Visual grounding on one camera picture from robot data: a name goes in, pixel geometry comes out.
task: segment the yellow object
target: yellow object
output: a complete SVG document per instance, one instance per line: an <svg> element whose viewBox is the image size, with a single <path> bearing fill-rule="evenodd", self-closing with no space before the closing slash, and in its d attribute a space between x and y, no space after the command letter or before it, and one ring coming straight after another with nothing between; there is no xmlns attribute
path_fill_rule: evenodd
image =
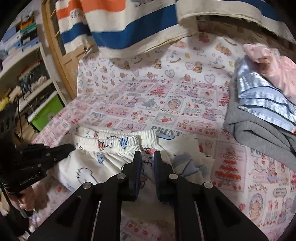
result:
<svg viewBox="0 0 296 241"><path fill-rule="evenodd" d="M23 29L33 23L34 19L31 17L28 21L23 22L20 24L20 29Z"/></svg>
<svg viewBox="0 0 296 241"><path fill-rule="evenodd" d="M9 103L8 97L5 97L4 99L1 100L0 102L0 111L3 111L5 106Z"/></svg>

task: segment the metal screw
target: metal screw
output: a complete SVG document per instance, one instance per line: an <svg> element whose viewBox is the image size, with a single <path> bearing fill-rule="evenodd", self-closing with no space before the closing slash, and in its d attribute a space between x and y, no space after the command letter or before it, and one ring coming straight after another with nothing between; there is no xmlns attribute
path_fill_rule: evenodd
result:
<svg viewBox="0 0 296 241"><path fill-rule="evenodd" d="M122 179L125 179L126 178L126 175L124 173L119 173L117 175L117 178L120 179L120 180L122 180Z"/></svg>
<svg viewBox="0 0 296 241"><path fill-rule="evenodd" d="M92 184L89 183L89 182L84 183L84 184L82 185L82 187L83 187L84 189L89 189L91 186L92 186Z"/></svg>
<svg viewBox="0 0 296 241"><path fill-rule="evenodd" d="M168 176L170 179L176 180L178 178L178 175L175 173L172 173Z"/></svg>
<svg viewBox="0 0 296 241"><path fill-rule="evenodd" d="M211 182L205 182L204 187L208 188L208 189L211 189L213 187L213 184Z"/></svg>

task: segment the orange stripe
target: orange stripe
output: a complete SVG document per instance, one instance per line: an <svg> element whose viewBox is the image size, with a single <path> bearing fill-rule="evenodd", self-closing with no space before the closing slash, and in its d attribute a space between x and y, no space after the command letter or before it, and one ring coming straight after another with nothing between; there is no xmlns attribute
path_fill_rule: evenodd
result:
<svg viewBox="0 0 296 241"><path fill-rule="evenodd" d="M59 20L61 18L68 17L70 15L70 12L76 8L79 8L82 10L82 6L80 4L80 1L79 0L69 1L68 7L57 10L57 19Z"/></svg>
<svg viewBox="0 0 296 241"><path fill-rule="evenodd" d="M120 12L126 8L126 0L81 0L85 13L93 10Z"/></svg>

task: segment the cable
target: cable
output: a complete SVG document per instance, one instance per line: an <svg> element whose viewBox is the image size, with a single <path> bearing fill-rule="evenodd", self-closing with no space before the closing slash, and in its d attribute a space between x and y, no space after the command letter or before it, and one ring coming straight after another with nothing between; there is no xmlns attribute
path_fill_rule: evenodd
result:
<svg viewBox="0 0 296 241"><path fill-rule="evenodd" d="M19 103L19 97L17 96L17 112L18 112L18 117L19 117L19 122L20 122L20 137L22 141L24 142L24 139L22 138L22 121L20 118L20 103Z"/></svg>

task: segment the green storage box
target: green storage box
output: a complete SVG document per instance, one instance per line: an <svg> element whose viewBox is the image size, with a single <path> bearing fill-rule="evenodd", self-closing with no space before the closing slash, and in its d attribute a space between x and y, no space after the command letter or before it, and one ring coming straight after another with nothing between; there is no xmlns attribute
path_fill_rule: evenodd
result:
<svg viewBox="0 0 296 241"><path fill-rule="evenodd" d="M48 99L28 117L28 121L41 131L61 109L63 109L63 105L59 100L57 91L54 91Z"/></svg>

